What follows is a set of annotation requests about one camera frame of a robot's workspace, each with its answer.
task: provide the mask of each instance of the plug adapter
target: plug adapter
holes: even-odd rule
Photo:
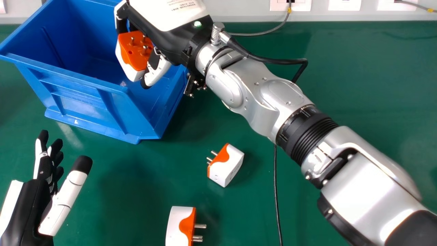
[[[207,157],[208,171],[207,177],[222,187],[226,187],[240,170],[243,163],[244,153],[236,147],[225,144],[220,152],[215,155],[214,159]]]
[[[203,242],[203,236],[194,235],[194,228],[206,229],[205,224],[196,224],[195,207],[173,206],[168,217],[166,246],[192,246]]]

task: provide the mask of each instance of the green table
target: green table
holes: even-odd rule
[[[229,24],[253,32],[274,23]],[[0,40],[15,27],[0,28]],[[288,23],[240,38],[254,53],[306,57],[299,84],[318,107],[400,163],[424,204],[437,211],[437,22]],[[296,67],[269,66],[291,79]],[[18,70],[0,62],[0,197],[12,179],[32,176],[41,129],[64,139],[63,166],[78,155],[94,166],[57,246],[162,246],[171,206],[195,206],[205,246],[277,246],[273,144],[210,91],[184,98],[163,139],[132,145],[44,117],[44,106]],[[210,150],[226,142],[246,153],[223,189],[206,177]],[[316,207],[319,196],[282,151],[278,192],[284,245],[347,245]]]

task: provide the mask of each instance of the robotic arm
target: robotic arm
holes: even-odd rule
[[[319,111],[213,23],[199,0],[129,0],[116,27],[151,38],[161,59],[189,69],[186,95],[209,87],[257,133],[279,145],[320,189],[319,210],[355,246],[437,245],[437,217],[410,176],[354,131]]]
[[[57,139],[47,148],[48,139],[43,130],[35,142],[33,179],[11,182],[0,214],[0,246],[52,246],[91,170],[92,160],[80,156],[58,191],[63,143]]]

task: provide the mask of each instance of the blue container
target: blue container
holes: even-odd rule
[[[0,44],[47,107],[45,116],[132,144],[161,138],[185,89],[172,67],[145,90],[115,57],[116,0],[50,0]]]

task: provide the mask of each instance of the cable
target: cable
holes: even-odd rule
[[[232,32],[230,32],[229,34],[232,36],[253,37],[253,36],[261,36],[264,34],[274,32],[274,31],[278,30],[279,28],[281,28],[283,25],[285,25],[285,23],[287,23],[288,17],[290,16],[290,13],[291,13],[291,1],[289,1],[289,3],[288,3],[287,15],[285,16],[285,19],[278,26],[276,26],[270,30],[264,31],[264,32],[255,32],[255,33],[232,33]]]
[[[279,245],[283,246],[282,244],[282,229],[281,229],[281,221],[279,219],[279,205],[277,202],[277,145],[274,145],[274,155],[273,155],[273,181],[274,181],[274,203],[276,206],[276,221],[277,221],[277,232],[279,234]]]
[[[411,6],[418,7],[419,9],[426,10],[426,11],[428,11],[430,13],[437,13],[437,10],[435,10],[435,9],[427,8],[425,6],[418,5],[418,4],[411,3],[411,2],[408,2],[408,1],[404,1],[404,0],[395,0],[395,3],[398,3],[398,4],[408,4],[408,5],[411,5]]]
[[[298,65],[298,64],[302,64],[300,66],[300,68],[298,69],[298,71],[296,72],[295,76],[293,77],[293,79],[291,80],[293,83],[296,83],[297,80],[299,79],[299,77],[301,76],[301,74],[303,73],[303,71],[305,70],[305,68],[308,66],[308,60],[305,58],[300,58],[300,59],[273,59],[273,58],[267,58],[267,57],[262,57],[262,56],[257,56],[252,54],[250,51],[248,51],[246,48],[244,48],[240,43],[237,42],[237,40],[234,37],[231,37],[228,42],[227,45],[239,52],[240,54],[242,54],[243,56],[253,59],[255,61],[259,61],[262,63],[271,63],[271,64],[278,64],[278,65]]]

